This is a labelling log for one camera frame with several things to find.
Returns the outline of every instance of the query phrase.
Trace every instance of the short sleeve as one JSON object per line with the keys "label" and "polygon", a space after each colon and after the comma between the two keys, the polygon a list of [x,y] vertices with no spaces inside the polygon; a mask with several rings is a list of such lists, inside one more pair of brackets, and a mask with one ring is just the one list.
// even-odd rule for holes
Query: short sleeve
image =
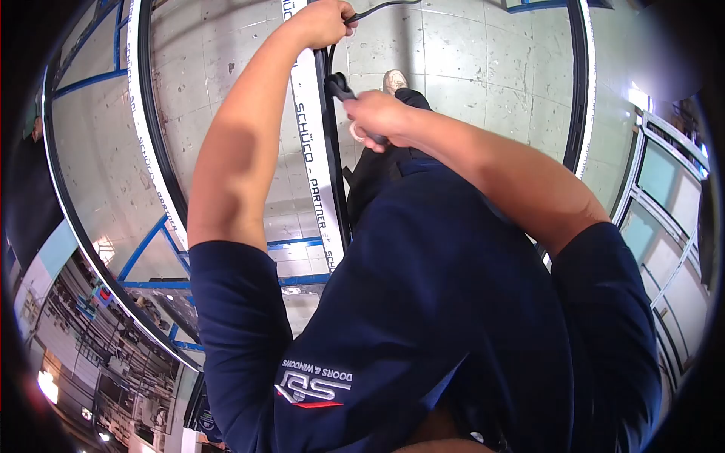
{"label": "short sleeve", "polygon": [[292,340],[276,263],[227,241],[197,244],[189,259],[211,412],[227,445],[250,451]]}
{"label": "short sleeve", "polygon": [[653,314],[637,263],[619,229],[599,223],[559,253],[552,277],[576,343],[572,350],[581,349],[585,357],[574,364],[575,373],[577,366],[588,368],[579,372],[590,381],[580,384],[592,387],[589,428],[616,439],[608,451],[638,452],[656,423],[662,382]]}

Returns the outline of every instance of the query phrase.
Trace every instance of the leg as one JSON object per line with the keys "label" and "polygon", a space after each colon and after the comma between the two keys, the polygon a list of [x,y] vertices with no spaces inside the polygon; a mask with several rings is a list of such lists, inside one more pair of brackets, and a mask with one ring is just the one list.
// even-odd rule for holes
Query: leg
{"label": "leg", "polygon": [[[388,71],[385,74],[383,87],[388,94],[395,96],[406,105],[432,111],[423,94],[407,87],[407,80],[399,70]],[[350,186],[347,196],[347,211],[353,232],[367,205],[385,186],[401,178],[399,163],[414,159],[427,159],[427,162],[435,160],[415,148],[390,146],[383,154],[373,152],[369,148],[363,149],[360,161],[347,181]]]}
{"label": "leg", "polygon": [[395,97],[402,101],[403,104],[433,112],[430,104],[428,104],[428,100],[420,91],[411,90],[410,88],[399,88],[395,91]]}

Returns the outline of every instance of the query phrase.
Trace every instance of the forearm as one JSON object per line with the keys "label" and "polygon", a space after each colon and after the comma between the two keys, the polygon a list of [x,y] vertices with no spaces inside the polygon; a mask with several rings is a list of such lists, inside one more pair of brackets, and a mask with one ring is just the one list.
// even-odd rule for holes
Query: forearm
{"label": "forearm", "polygon": [[477,187],[550,254],[588,226],[609,221],[576,176],[536,149],[434,112],[407,115],[406,141]]}
{"label": "forearm", "polygon": [[293,28],[275,30],[219,107],[194,170],[190,246],[223,239],[266,250],[262,216],[289,73],[304,48],[300,41]]}

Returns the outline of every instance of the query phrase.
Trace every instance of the hand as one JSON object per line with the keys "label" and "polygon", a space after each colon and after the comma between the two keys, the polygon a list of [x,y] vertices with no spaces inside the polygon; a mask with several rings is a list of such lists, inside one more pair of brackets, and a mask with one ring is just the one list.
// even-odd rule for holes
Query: hand
{"label": "hand", "polygon": [[412,144],[403,136],[412,107],[403,104],[394,96],[382,91],[365,91],[357,100],[344,102],[347,117],[356,120],[359,126],[355,132],[365,137],[365,146],[375,152],[384,152],[385,146],[375,143],[365,132],[386,136],[395,146],[406,147]]}
{"label": "hand", "polygon": [[322,49],[340,42],[343,36],[351,36],[357,22],[343,22],[355,15],[352,5],[339,0],[317,0],[292,16],[285,26],[293,28],[304,47]]}

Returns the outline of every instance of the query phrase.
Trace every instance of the light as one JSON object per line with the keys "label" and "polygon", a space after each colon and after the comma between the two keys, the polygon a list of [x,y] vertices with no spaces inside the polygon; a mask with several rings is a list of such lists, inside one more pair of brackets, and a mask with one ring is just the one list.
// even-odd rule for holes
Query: light
{"label": "light", "polygon": [[93,242],[93,248],[106,266],[116,255],[116,249],[108,236],[101,236],[98,241]]}
{"label": "light", "polygon": [[58,386],[53,383],[52,374],[38,371],[38,387],[53,404],[58,404]]}

